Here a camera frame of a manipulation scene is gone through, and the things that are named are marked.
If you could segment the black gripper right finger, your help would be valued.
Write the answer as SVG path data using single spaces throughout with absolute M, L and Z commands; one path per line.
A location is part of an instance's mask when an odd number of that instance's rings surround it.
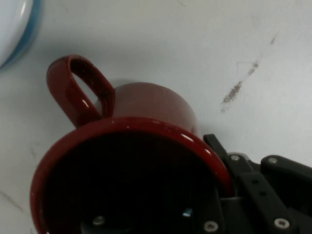
M 312 169 L 269 155 L 260 163 L 227 153 L 213 134 L 203 137 L 224 162 L 234 196 L 221 197 L 225 234 L 309 234 L 312 231 Z

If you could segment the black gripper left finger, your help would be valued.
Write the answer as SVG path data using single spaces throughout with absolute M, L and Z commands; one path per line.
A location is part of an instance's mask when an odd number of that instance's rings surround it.
M 127 204 L 110 202 L 80 223 L 83 234 L 223 234 L 215 187 L 169 187 L 155 197 Z

